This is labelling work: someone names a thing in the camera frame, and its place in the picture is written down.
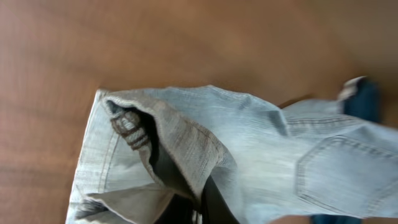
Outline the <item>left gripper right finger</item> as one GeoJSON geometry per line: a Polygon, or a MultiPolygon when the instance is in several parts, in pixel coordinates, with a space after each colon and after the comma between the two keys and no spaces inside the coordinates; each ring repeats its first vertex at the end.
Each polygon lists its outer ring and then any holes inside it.
{"type": "Polygon", "coordinates": [[[202,224],[238,224],[229,210],[212,177],[209,177],[201,196],[202,224]]]}

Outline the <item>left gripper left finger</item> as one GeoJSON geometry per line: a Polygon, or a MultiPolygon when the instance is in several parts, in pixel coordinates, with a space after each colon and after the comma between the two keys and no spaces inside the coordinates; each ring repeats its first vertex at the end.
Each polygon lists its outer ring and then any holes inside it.
{"type": "Polygon", "coordinates": [[[192,201],[175,194],[155,224],[193,224],[192,201]]]}

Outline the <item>light blue denim shorts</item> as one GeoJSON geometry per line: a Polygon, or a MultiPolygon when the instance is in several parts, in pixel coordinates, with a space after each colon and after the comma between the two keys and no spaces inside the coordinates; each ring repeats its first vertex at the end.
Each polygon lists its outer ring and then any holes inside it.
{"type": "Polygon", "coordinates": [[[199,207],[207,180],[240,223],[395,218],[397,131],[336,107],[214,86],[98,90],[66,221],[154,223],[175,196],[199,207]]]}

